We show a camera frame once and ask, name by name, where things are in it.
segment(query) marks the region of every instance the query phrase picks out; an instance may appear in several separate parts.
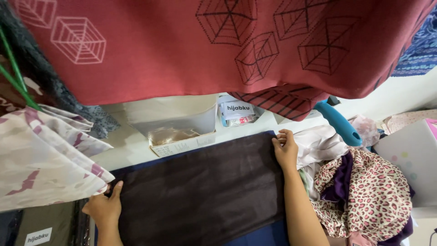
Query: blue patterned fabric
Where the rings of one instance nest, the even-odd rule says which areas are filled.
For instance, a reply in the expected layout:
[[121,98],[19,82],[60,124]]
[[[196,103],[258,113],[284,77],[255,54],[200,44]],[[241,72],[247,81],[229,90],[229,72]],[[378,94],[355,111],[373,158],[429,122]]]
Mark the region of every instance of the blue patterned fabric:
[[414,35],[411,46],[399,59],[393,77],[423,75],[437,65],[437,6]]
[[94,123],[89,135],[107,138],[108,132],[120,127],[118,122],[100,106],[85,106],[76,100],[59,79],[32,34],[10,9],[7,0],[0,0],[0,24],[5,29],[8,41],[15,48],[15,56],[23,57],[31,64],[39,86],[55,98],[57,107],[78,114]]

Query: red fabric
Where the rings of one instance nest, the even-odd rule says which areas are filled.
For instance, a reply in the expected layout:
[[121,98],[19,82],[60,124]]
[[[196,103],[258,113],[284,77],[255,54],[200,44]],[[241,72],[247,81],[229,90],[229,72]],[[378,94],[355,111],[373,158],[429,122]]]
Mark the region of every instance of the red fabric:
[[302,120],[385,81],[432,0],[15,0],[85,105],[236,91]]

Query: geometric cube pattern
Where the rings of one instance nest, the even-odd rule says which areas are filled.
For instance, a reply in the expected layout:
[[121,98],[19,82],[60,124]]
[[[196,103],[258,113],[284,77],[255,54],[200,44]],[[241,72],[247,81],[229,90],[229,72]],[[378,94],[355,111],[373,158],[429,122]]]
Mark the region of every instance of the geometric cube pattern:
[[284,0],[273,14],[279,40],[308,33],[337,0]]
[[278,54],[273,32],[260,34],[248,41],[235,58],[243,84],[251,85],[263,79]]
[[74,64],[103,61],[106,40],[86,17],[57,17],[50,41]]
[[15,9],[24,23],[51,28],[56,4],[56,0],[15,0]]
[[202,0],[196,12],[211,44],[241,46],[257,21],[256,0]]
[[319,22],[298,46],[303,70],[333,74],[349,53],[350,38],[359,17],[332,17]]

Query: pink and white floral fabric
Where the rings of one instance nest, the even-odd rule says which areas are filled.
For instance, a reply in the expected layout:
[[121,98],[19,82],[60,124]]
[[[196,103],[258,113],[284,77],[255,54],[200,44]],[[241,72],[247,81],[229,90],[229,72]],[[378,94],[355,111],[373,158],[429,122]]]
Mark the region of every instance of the pink and white floral fabric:
[[385,134],[390,135],[400,129],[413,124],[421,119],[437,119],[437,109],[422,110],[415,112],[406,112],[390,116],[384,120],[381,127],[384,129]]
[[40,105],[0,117],[0,211],[100,194],[114,176],[89,157],[112,148],[81,116]]
[[[312,201],[312,206],[332,237],[346,238],[359,232],[372,242],[385,241],[399,234],[409,219],[412,204],[407,180],[399,168],[379,155],[353,147],[349,151],[354,164],[344,208],[326,200]],[[317,192],[333,184],[341,162],[340,158],[321,167],[314,181]]]
[[357,130],[363,140],[360,147],[369,147],[378,143],[381,134],[378,132],[374,120],[358,115],[354,119],[349,120],[349,123],[355,128],[355,130]]

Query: teal handle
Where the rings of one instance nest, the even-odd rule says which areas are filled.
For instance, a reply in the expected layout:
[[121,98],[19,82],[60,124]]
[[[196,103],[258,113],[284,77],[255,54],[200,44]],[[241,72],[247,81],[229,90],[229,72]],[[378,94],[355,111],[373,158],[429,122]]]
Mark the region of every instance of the teal handle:
[[329,125],[343,138],[349,146],[360,146],[363,143],[357,130],[341,115],[335,108],[327,104],[326,101],[316,103],[314,109],[319,111],[328,120]]

